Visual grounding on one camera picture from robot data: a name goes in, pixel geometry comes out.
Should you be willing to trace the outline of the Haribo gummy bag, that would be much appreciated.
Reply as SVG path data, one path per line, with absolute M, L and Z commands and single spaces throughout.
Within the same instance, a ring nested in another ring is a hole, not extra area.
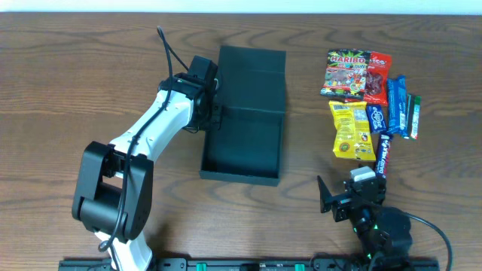
M 371 52 L 358 49 L 328 51 L 322 96 L 363 100 Z

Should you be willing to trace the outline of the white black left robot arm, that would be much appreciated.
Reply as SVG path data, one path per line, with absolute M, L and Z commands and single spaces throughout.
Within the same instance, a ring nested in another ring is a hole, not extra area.
M 162 82 L 151 107 L 107 145 L 86 146 L 72 216 L 100 239 L 110 263 L 95 269 L 149 270 L 154 255 L 143 229 L 150 215 L 154 164 L 174 135 L 207 129 L 220 82 L 178 74 Z

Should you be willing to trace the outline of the yellow snack bag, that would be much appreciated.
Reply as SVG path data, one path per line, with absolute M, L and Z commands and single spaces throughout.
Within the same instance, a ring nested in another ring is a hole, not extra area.
M 366 102 L 329 102 L 336 129 L 335 157 L 365 162 L 376 160 L 366 106 Z

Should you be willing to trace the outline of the red candy bag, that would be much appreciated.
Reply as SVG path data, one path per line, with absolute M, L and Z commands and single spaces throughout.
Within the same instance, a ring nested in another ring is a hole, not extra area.
M 392 65 L 388 54 L 371 51 L 364 100 L 369 104 L 388 105 L 386 82 Z

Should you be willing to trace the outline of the black box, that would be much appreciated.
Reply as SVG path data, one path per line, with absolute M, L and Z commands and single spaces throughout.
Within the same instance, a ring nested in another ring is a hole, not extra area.
M 276 187 L 286 113 L 286 53 L 223 46 L 219 122 L 205 134 L 200 177 Z

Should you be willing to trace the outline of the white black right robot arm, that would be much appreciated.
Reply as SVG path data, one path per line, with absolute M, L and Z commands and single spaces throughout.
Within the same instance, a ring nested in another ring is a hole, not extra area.
M 363 177 L 345 182 L 345 192 L 333 195 L 317 177 L 322 213 L 335 222 L 349 221 L 361 242 L 366 270 L 414 270 L 408 251 L 413 244 L 410 219 L 397 208 L 383 206 L 384 178 Z

